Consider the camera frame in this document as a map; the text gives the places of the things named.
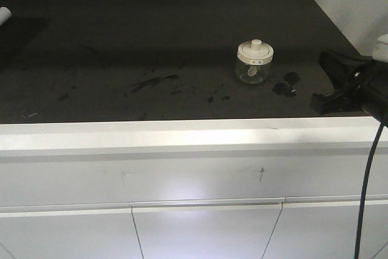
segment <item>scratch mark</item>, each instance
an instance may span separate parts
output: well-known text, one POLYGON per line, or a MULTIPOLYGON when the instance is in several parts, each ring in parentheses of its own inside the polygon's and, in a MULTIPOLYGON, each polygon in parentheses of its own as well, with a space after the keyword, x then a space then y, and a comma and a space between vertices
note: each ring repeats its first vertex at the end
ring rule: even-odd
POLYGON ((259 183, 261 182, 261 179, 263 178, 264 175, 264 168, 262 167, 260 170, 260 178, 259 178, 259 183))
POLYGON ((124 186, 124 188, 127 188, 127 184, 125 183, 125 176, 127 174, 125 172, 121 172, 121 180, 122 180, 122 185, 124 186))
POLYGON ((9 251, 2 242, 0 242, 0 245, 2 246, 2 248, 13 258, 13 259, 16 259, 16 257, 11 253, 11 251, 9 251))

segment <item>white object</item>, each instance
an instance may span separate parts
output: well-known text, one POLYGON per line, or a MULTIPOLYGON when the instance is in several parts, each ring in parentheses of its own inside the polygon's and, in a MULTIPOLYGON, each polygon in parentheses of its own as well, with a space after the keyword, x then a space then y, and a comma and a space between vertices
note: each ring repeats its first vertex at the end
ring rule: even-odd
POLYGON ((372 56, 376 61, 388 62, 388 34, 377 39, 377 47, 374 48, 372 56))
POLYGON ((259 39, 248 41, 238 46, 237 57, 253 66, 268 64, 273 58, 273 49, 259 39))
POLYGON ((3 25, 11 17, 12 13, 7 7, 0 7, 0 25, 3 25))

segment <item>white cabinet edge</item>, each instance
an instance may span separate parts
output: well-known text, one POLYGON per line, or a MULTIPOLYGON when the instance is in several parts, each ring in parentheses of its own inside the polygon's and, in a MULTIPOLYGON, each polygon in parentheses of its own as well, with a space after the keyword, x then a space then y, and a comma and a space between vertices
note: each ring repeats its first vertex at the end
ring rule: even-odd
POLYGON ((369 116, 2 124, 0 156, 343 149, 369 147, 377 127, 369 116))

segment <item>white cabinet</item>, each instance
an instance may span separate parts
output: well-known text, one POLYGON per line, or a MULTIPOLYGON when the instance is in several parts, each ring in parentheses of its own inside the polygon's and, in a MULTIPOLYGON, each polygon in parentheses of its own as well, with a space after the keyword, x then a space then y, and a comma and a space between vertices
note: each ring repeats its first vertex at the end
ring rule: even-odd
POLYGON ((142 258, 131 214, 3 217, 0 242, 17 259, 142 258))
MULTIPOLYGON (((358 206, 312 205, 285 204, 264 259, 353 258, 358 206)), ((387 219, 387 205, 366 206, 360 259, 372 258, 387 242, 387 219)))
POLYGON ((280 205, 134 210, 146 259, 257 259, 280 205))

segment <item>black countertop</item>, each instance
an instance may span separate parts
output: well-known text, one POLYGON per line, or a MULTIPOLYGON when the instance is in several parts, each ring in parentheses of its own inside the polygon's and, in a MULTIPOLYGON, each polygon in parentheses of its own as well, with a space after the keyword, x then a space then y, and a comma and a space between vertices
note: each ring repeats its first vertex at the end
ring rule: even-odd
POLYGON ((13 12, 0 27, 3 124, 317 116, 311 95, 332 90, 319 52, 356 53, 314 0, 0 6, 13 12), (234 75, 238 45, 253 38, 275 51, 256 86, 234 75))

